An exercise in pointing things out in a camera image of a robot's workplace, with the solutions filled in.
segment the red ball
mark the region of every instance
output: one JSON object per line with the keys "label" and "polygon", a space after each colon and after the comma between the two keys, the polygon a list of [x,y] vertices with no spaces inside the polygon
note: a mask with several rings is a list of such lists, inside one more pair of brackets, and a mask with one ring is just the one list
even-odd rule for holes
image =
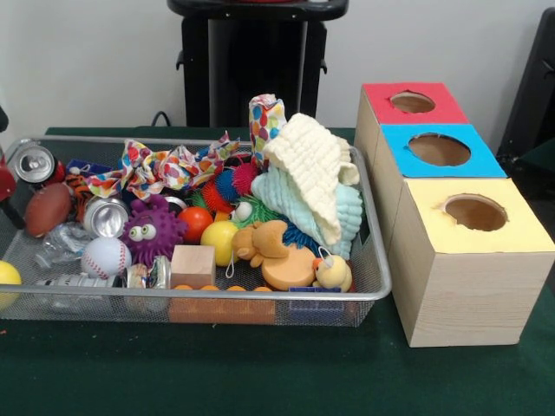
{"label": "red ball", "polygon": [[187,232],[183,235],[187,244],[199,244],[206,227],[214,222],[210,212],[199,206],[186,208],[177,218],[187,224]]}

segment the black stand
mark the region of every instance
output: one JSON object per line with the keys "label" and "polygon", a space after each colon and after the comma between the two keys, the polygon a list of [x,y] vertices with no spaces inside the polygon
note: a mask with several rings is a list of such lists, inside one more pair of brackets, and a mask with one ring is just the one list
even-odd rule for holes
{"label": "black stand", "polygon": [[237,3],[167,0],[181,24],[186,119],[190,127],[248,126],[249,100],[272,93],[287,117],[316,115],[327,30],[349,0]]}

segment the round hole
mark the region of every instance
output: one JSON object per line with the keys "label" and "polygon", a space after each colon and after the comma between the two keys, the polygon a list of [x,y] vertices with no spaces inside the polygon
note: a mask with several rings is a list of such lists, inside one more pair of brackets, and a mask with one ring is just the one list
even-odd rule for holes
{"label": "round hole", "polygon": [[481,195],[460,195],[451,198],[445,212],[470,230],[495,231],[507,221],[503,207]]}
{"label": "round hole", "polygon": [[424,94],[404,91],[391,98],[393,107],[405,113],[429,113],[435,108],[434,101]]}
{"label": "round hole", "polygon": [[470,159],[470,149],[449,136],[426,133],[416,136],[408,143],[413,153],[434,166],[460,166]]}

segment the cream knit cloth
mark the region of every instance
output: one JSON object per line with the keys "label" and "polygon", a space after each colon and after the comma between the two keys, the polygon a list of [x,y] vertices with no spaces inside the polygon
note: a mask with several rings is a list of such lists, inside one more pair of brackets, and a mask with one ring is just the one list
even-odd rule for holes
{"label": "cream knit cloth", "polygon": [[264,154],[275,167],[291,175],[326,244],[337,243],[341,238],[337,184],[354,185],[360,179],[356,166],[350,163],[346,140],[334,136],[308,115],[295,114],[266,144]]}

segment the brown football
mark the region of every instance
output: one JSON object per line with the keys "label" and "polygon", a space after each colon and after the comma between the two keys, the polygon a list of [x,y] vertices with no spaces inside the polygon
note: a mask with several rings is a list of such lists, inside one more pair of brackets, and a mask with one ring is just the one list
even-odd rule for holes
{"label": "brown football", "polygon": [[33,237],[42,237],[66,220],[71,205],[71,196],[66,185],[52,184],[42,188],[27,205],[27,232]]}

